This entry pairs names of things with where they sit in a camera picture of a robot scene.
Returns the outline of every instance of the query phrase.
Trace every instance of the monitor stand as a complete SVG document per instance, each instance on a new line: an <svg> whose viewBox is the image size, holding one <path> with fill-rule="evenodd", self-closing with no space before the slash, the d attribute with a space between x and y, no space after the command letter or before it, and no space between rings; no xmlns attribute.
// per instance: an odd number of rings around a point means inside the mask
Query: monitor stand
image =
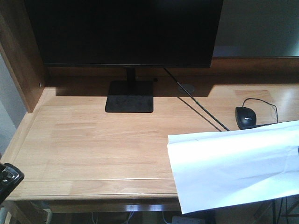
<svg viewBox="0 0 299 224"><path fill-rule="evenodd" d="M151 113L154 111L153 82L136 81L135 69L127 68L127 80L110 83L106 112Z"/></svg>

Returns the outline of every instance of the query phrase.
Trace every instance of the wall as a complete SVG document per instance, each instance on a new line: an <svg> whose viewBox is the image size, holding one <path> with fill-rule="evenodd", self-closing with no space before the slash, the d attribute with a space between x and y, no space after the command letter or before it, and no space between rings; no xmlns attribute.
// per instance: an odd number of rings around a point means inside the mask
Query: wall
<svg viewBox="0 0 299 224"><path fill-rule="evenodd" d="M224 0L214 56L299 56L299 0Z"/></svg>
<svg viewBox="0 0 299 224"><path fill-rule="evenodd" d="M0 153L3 154L26 113L0 54Z"/></svg>

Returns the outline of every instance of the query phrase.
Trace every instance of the computer mouse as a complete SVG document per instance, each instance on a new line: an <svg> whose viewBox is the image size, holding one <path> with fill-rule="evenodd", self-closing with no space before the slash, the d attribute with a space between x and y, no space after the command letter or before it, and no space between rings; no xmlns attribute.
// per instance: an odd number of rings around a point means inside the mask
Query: computer mouse
<svg viewBox="0 0 299 224"><path fill-rule="evenodd" d="M247 107L238 106L235 108L235 119L238 127L243 130L247 126L256 125L256 113Z"/></svg>

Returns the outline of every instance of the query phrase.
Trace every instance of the paper sheet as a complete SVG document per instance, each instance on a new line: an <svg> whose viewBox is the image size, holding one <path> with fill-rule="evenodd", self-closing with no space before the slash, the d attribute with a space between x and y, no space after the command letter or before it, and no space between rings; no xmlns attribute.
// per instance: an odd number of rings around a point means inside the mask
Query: paper sheet
<svg viewBox="0 0 299 224"><path fill-rule="evenodd" d="M169 136L183 214L299 194L299 121Z"/></svg>

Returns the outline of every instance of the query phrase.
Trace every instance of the black monitor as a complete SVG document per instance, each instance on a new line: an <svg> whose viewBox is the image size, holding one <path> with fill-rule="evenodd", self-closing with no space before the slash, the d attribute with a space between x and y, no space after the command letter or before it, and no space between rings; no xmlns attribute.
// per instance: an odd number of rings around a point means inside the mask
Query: black monitor
<svg viewBox="0 0 299 224"><path fill-rule="evenodd" d="M136 67L209 68L223 0L25 0L46 66L124 67L107 112L152 112Z"/></svg>

